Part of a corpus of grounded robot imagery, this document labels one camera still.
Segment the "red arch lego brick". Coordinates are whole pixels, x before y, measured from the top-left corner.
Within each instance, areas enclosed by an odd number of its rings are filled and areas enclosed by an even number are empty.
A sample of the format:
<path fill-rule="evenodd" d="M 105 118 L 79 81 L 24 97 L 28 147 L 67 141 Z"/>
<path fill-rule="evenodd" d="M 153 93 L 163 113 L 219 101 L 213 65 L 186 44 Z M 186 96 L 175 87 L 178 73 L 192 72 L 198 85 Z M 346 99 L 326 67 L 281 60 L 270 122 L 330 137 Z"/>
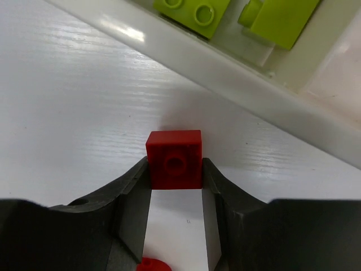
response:
<path fill-rule="evenodd" d="M 142 262 L 137 265 L 136 271 L 172 271 L 172 269 L 161 260 L 143 257 Z"/>

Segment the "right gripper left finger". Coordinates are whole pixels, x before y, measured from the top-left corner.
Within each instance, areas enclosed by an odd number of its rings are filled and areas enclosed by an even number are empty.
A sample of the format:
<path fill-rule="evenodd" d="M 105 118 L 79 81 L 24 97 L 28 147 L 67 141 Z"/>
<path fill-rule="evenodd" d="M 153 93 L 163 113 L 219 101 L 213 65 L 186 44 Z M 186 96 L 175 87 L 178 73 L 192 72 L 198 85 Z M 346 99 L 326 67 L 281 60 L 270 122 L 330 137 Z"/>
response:
<path fill-rule="evenodd" d="M 67 205 L 1 200 L 2 270 L 135 270 L 151 199 L 148 161 Z"/>

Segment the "small green lego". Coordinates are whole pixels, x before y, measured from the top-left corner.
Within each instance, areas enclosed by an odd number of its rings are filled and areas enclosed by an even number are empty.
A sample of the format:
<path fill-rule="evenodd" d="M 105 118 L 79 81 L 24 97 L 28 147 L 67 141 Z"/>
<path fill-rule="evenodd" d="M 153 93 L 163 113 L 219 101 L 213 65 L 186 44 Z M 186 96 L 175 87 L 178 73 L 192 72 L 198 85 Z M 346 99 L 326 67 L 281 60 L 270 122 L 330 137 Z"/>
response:
<path fill-rule="evenodd" d="M 249 1 L 238 23 L 251 34 L 290 50 L 302 33 L 319 1 Z"/>

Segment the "small red square lego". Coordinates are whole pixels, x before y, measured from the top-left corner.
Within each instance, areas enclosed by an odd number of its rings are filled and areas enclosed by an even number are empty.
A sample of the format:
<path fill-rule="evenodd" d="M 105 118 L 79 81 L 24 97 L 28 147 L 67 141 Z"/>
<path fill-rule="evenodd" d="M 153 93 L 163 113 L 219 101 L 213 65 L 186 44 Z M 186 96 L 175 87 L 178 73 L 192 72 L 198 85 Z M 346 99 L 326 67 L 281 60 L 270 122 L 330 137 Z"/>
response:
<path fill-rule="evenodd" d="M 202 188 L 200 130 L 152 131 L 146 151 L 153 190 Z"/>

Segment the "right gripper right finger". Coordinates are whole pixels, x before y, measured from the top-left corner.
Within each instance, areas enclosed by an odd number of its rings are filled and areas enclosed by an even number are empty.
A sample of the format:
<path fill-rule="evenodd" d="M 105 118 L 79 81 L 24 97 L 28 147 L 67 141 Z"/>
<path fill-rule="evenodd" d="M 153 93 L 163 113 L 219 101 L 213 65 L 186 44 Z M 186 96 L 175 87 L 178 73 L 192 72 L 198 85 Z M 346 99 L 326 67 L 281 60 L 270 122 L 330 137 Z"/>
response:
<path fill-rule="evenodd" d="M 209 270 L 359 270 L 360 201 L 264 203 L 202 161 Z"/>

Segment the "green long lego brick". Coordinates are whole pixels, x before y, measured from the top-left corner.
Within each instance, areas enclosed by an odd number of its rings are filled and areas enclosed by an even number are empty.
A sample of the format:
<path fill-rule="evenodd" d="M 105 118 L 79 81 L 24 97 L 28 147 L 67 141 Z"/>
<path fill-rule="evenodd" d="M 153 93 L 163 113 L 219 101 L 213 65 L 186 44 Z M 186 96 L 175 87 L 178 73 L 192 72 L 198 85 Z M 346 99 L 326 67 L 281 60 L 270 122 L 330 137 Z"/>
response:
<path fill-rule="evenodd" d="M 224 0 L 155 0 L 153 8 L 199 35 L 213 37 L 229 1 Z"/>

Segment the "white three-compartment tray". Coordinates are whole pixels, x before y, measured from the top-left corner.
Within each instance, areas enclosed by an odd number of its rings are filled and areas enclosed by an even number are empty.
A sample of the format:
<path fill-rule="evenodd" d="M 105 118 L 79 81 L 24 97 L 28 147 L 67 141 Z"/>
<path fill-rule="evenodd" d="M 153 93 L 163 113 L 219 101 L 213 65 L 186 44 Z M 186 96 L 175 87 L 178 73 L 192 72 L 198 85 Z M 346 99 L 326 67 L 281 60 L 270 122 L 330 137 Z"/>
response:
<path fill-rule="evenodd" d="M 249 1 L 229 1 L 210 39 L 161 14 L 153 2 L 57 0 L 54 5 L 360 167 L 359 1 L 319 1 L 290 50 L 238 23 Z"/>

